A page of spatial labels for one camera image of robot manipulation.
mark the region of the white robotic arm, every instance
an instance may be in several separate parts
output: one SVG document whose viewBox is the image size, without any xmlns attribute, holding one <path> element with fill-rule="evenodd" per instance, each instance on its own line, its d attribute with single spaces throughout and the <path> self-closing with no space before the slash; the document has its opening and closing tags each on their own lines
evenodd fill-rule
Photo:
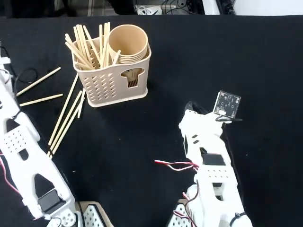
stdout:
<svg viewBox="0 0 303 227">
<path fill-rule="evenodd" d="M 186 109 L 179 124 L 186 157 L 199 166 L 195 184 L 186 193 L 190 201 L 187 213 L 197 227 L 252 226 L 239 196 L 231 159 L 220 139 L 223 123 L 239 120 L 234 118 L 239 102 L 240 97 L 220 91 L 213 112 L 204 115 Z"/>
<path fill-rule="evenodd" d="M 40 136 L 28 116 L 19 109 L 12 92 L 11 75 L 3 64 L 9 59 L 0 57 L 0 150 L 3 153 L 13 182 L 35 218 L 60 218 L 62 225 L 82 226 L 75 209 L 75 199 L 55 164 L 38 145 Z M 17 126 L 8 131 L 7 121 Z M 54 188 L 40 198 L 36 195 L 34 177 L 40 174 Z"/>
</svg>

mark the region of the plastic basket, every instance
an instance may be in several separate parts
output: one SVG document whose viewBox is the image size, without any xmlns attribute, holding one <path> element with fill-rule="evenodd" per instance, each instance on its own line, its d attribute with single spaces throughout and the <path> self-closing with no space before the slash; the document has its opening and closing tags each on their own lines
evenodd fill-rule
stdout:
<svg viewBox="0 0 303 227">
<path fill-rule="evenodd" d="M 86 42 L 95 66 L 98 64 L 97 58 L 88 40 Z M 93 42 L 99 48 L 99 38 L 93 39 Z M 147 95 L 146 85 L 151 54 L 148 45 L 146 56 L 137 63 L 110 65 L 98 70 L 80 70 L 73 64 L 85 88 L 89 105 L 100 107 L 145 97 Z M 75 59 L 74 54 L 72 54 L 72 61 L 75 62 Z M 137 80 L 129 81 L 126 76 L 122 75 L 125 75 L 128 70 L 137 72 L 138 70 L 135 69 L 141 69 Z"/>
</svg>

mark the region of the beige plastic caddy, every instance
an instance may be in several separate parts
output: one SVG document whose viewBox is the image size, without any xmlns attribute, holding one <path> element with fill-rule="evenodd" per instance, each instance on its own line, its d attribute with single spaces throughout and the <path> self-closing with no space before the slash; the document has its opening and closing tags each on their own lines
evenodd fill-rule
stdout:
<svg viewBox="0 0 303 227">
<path fill-rule="evenodd" d="M 92 41 L 100 49 L 99 37 Z M 86 43 L 95 66 L 98 64 L 97 57 L 88 40 Z M 100 107 L 145 97 L 152 54 L 146 33 L 134 25 L 118 26 L 110 32 L 107 47 L 110 61 L 121 50 L 116 65 L 97 70 L 80 70 L 77 65 L 73 65 L 85 88 L 89 105 Z M 72 53 L 72 61 L 76 62 L 76 59 Z"/>
</svg>

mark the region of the circuit board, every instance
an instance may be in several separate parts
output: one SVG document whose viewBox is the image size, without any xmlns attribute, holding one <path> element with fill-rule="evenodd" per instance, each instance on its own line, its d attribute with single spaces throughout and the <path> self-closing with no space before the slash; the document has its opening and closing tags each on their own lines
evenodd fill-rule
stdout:
<svg viewBox="0 0 303 227">
<path fill-rule="evenodd" d="M 241 97 L 225 91 L 220 91 L 214 106 L 214 113 L 234 119 L 240 104 Z"/>
</svg>

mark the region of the black cloth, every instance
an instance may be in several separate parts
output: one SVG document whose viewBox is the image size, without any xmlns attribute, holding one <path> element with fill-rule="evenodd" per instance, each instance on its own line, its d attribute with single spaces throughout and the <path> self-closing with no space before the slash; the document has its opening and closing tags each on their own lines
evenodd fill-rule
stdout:
<svg viewBox="0 0 303 227">
<path fill-rule="evenodd" d="M 101 203 L 117 227 L 165 226 L 193 172 L 174 172 L 155 159 L 185 160 L 178 124 L 188 101 L 211 111 L 219 90 L 242 97 L 226 126 L 255 227 L 298 226 L 303 190 L 303 17 L 86 17 L 0 20 L 0 40 L 17 73 L 62 69 L 19 97 L 20 102 L 64 93 L 75 76 L 64 34 L 85 24 L 135 24 L 152 50 L 145 98 L 101 108 L 87 103 L 54 162 L 81 201 Z M 76 86 L 73 98 L 81 90 Z M 65 98 L 23 108 L 48 140 Z M 45 226 L 0 177 L 1 226 Z"/>
<path fill-rule="evenodd" d="M 119 15 L 135 15 L 133 0 L 107 0 L 113 7 L 116 14 Z"/>
</svg>

